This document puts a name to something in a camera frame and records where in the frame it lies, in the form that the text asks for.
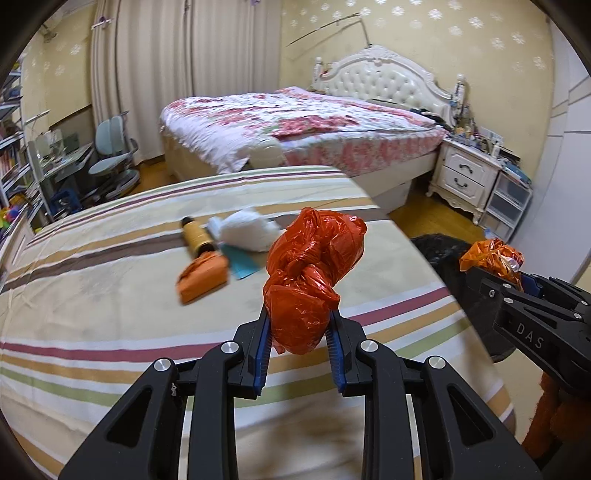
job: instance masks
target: yellow wall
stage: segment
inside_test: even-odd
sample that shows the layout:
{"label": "yellow wall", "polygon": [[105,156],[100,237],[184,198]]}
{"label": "yellow wall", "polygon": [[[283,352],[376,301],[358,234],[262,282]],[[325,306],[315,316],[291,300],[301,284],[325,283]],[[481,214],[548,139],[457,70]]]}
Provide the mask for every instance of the yellow wall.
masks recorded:
{"label": "yellow wall", "polygon": [[65,17],[57,37],[46,44],[45,84],[52,125],[92,103],[90,94],[90,26],[96,4]]}
{"label": "yellow wall", "polygon": [[[32,118],[47,110],[45,96],[45,78],[43,73],[43,61],[45,49],[43,36],[36,33],[24,51],[25,57],[22,61],[22,115],[23,120]],[[18,111],[13,115],[16,121],[19,118]],[[41,132],[47,131],[49,123],[47,116],[31,123],[25,128],[27,140],[35,138]]]}
{"label": "yellow wall", "polygon": [[583,273],[583,276],[577,282],[577,286],[591,292],[591,265],[587,267],[587,270]]}
{"label": "yellow wall", "polygon": [[554,66],[549,26],[530,0],[284,0],[281,85],[306,88],[315,57],[331,63],[364,48],[362,28],[347,27],[351,20],[285,47],[335,15],[356,12],[365,14],[371,43],[416,61],[442,88],[451,90],[457,74],[466,75],[476,123],[503,135],[534,175]]}
{"label": "yellow wall", "polygon": [[51,110],[37,121],[35,135],[92,103],[90,26],[95,10],[96,4],[91,4],[63,18],[52,29],[57,36],[49,43],[43,43],[43,36],[36,33],[25,50],[22,89],[25,117]]}

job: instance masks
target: curtain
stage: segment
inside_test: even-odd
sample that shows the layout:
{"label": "curtain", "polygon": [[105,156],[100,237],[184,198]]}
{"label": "curtain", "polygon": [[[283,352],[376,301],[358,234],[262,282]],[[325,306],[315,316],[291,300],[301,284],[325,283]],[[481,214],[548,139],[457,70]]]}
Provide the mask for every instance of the curtain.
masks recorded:
{"label": "curtain", "polygon": [[135,161],[162,155],[158,119],[169,103],[190,96],[185,57],[184,0],[120,0],[117,84],[127,131],[139,145]]}
{"label": "curtain", "polygon": [[136,163],[163,153],[170,102],[278,87],[280,0],[99,0],[101,15],[115,21],[92,36],[95,122],[129,111]]}
{"label": "curtain", "polygon": [[[101,17],[116,19],[121,0],[99,0],[95,23]],[[121,113],[115,61],[116,23],[92,30],[90,42],[90,88],[95,126]]]}
{"label": "curtain", "polygon": [[193,0],[193,94],[269,92],[279,85],[281,1]]}

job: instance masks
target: striped bedsheet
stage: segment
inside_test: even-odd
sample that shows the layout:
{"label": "striped bedsheet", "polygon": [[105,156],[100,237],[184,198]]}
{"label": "striped bedsheet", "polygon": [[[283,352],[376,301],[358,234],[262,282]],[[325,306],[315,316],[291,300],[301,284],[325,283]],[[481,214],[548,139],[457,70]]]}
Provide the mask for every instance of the striped bedsheet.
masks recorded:
{"label": "striped bedsheet", "polygon": [[[20,255],[0,293],[0,407],[45,473],[59,474],[153,360],[200,357],[258,318],[264,269],[186,306],[175,291],[191,261],[179,220],[205,223],[247,206],[284,226],[304,206],[363,218],[365,254],[336,286],[341,313],[401,356],[445,357],[501,420],[513,420],[464,313],[363,190],[329,167],[253,170],[86,210],[43,230]],[[325,343],[304,356],[273,353],[262,396],[235,407],[242,480],[359,478],[363,399],[338,396]],[[186,459],[184,436],[181,478]]]}

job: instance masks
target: metal screw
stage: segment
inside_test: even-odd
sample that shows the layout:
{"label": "metal screw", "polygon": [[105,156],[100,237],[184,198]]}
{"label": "metal screw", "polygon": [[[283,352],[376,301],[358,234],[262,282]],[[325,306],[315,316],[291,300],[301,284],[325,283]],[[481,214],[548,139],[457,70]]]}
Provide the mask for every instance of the metal screw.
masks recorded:
{"label": "metal screw", "polygon": [[433,368],[441,370],[443,367],[445,367],[446,363],[445,360],[440,356],[432,356],[429,359],[429,365],[431,365]]}
{"label": "metal screw", "polygon": [[170,368],[170,360],[168,358],[159,358],[154,362],[154,368],[159,372],[166,372]]}
{"label": "metal screw", "polygon": [[364,352],[375,352],[378,349],[378,344],[373,340],[364,340],[361,342],[361,350]]}
{"label": "metal screw", "polygon": [[240,346],[236,342],[226,342],[222,345],[222,352],[236,353]]}

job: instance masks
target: pink floral quilt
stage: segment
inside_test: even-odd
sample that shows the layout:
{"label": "pink floral quilt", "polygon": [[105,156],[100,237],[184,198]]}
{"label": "pink floral quilt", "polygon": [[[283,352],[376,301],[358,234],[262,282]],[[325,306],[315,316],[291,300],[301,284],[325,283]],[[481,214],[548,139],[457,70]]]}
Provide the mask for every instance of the pink floral quilt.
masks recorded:
{"label": "pink floral quilt", "polygon": [[355,176],[424,155],[445,136],[421,115],[297,87],[177,100],[161,124],[218,173],[275,151],[276,165],[329,165]]}

